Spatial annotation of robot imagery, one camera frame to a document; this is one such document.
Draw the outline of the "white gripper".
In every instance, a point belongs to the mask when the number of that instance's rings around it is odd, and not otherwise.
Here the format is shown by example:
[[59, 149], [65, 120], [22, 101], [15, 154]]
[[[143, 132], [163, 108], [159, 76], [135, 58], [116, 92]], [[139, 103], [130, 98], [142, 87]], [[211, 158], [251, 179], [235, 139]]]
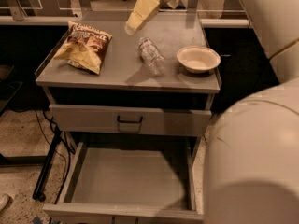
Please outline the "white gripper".
[[[176, 9], [180, 0], [169, 0], [168, 6]], [[137, 0], [124, 30], [128, 35], [134, 35], [141, 30], [159, 11], [160, 0]]]

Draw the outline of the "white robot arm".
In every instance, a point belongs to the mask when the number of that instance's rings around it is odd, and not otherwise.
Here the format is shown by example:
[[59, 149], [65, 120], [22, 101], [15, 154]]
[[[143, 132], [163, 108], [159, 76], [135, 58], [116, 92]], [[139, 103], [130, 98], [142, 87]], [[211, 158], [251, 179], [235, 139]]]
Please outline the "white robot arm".
[[203, 224], [299, 224], [299, 0], [239, 0], [278, 79], [214, 124]]

